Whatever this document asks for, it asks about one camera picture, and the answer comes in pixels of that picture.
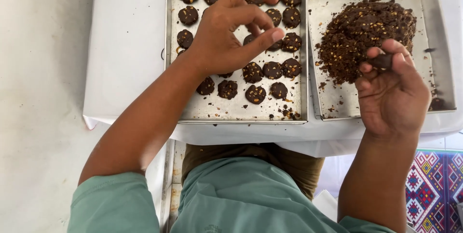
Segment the printed logo on shirt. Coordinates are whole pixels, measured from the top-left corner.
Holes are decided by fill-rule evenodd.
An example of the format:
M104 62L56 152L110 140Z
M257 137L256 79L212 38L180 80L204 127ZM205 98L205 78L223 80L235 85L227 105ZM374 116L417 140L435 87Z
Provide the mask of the printed logo on shirt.
M216 225L208 225L204 228L205 233L222 233L222 230Z

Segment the brown pants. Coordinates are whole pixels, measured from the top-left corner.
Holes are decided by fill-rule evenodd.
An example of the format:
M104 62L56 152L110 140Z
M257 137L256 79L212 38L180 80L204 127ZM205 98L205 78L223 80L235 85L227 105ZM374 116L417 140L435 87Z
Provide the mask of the brown pants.
M315 158L283 149L274 143L260 145L194 146L187 144L182 164L182 185L188 173L203 163L230 157L254 157L286 171L309 200L317 187L325 158Z

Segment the t-shirt sleeve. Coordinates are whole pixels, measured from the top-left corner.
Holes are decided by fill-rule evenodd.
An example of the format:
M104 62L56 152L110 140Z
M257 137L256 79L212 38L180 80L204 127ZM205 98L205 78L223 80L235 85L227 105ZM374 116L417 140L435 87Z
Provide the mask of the t-shirt sleeve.
M349 216L344 217L339 224L350 233L395 233L385 226L380 226L365 220L355 219Z
M95 176L75 190L68 233L159 233L146 178L127 172Z

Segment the metal baking tray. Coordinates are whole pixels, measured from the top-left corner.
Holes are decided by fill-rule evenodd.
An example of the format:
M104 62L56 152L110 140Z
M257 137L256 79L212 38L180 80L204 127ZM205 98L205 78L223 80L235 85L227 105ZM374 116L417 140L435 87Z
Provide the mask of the metal baking tray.
M344 4L359 2L361 0L307 0L307 51L309 73L311 76L311 89L315 116L323 121L354 119L360 117L357 90L354 84L344 83L333 86L332 79L327 73L315 66L319 61L317 43L321 43L322 34L331 22L332 13L343 10ZM395 0L405 9L413 9L417 17L416 34L413 39L413 59L416 68L425 82L437 95L445 101L445 109L432 113L453 112L456 110L455 88L452 78L451 58L447 43L447 34L443 22L443 13L439 0ZM436 48L432 53L425 53L428 48ZM322 90L320 83L327 85Z
M203 11L208 7L204 0L196 0L191 4L198 9L199 19L192 26L185 26L181 22L178 22L178 11L185 8L187 5L181 0L166 0L166 32L165 32L165 68L167 68L172 61L177 57L177 33L183 29L189 30L193 35L196 34L199 22ZM281 13L287 6L282 2L275 6L263 5L260 7L263 11L269 8L276 8ZM217 75L212 75L211 78L215 83L215 90L210 95L200 95L194 93L193 97L185 107L182 117L179 123L182 124L304 124L308 118L308 66L306 58L306 0L302 0L302 4L298 7L301 12L301 23L298 28L288 29L287 33L295 32L302 37L302 46L296 53L287 53L282 50L276 52L266 52L259 55L253 61L263 67L264 62L276 61L283 63L286 59L298 57L302 65L302 73L297 76L294 80L290 80L286 77L281 77L278 80L270 80L267 77L263 77L261 82L257 82L256 86L262 86L267 91L267 99L260 105L254 105L246 100L245 91L252 85L246 84L243 79L242 70L236 70L230 78L227 80L236 81L238 84L238 94L232 100L227 100L217 95L218 84L224 79ZM243 42L244 38L250 33L246 30L246 27L242 26L235 31L235 35ZM276 100L273 98L270 92L270 86L274 82L282 82L288 89L288 100L292 102L286 102L282 100ZM293 113L298 112L301 117L298 120L288 119L284 120L282 113L278 112L278 109L284 110L284 105L287 105L288 109L292 108ZM274 118L270 119L269 115L273 114Z

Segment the person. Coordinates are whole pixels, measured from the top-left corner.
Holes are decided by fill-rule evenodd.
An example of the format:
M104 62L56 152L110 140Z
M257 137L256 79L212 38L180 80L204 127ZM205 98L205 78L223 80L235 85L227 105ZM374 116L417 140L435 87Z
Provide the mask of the person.
M73 195L68 232L159 232L144 174L182 109L205 77L244 67L284 37L244 0L218 0L203 18L191 47L95 146ZM233 34L241 25L256 37L246 46ZM367 55L384 52L394 54L392 71L360 66L356 88L366 130L339 192L338 222L311 202L323 159L274 144L188 145L171 232L405 232L405 181L431 94L404 46L386 40Z

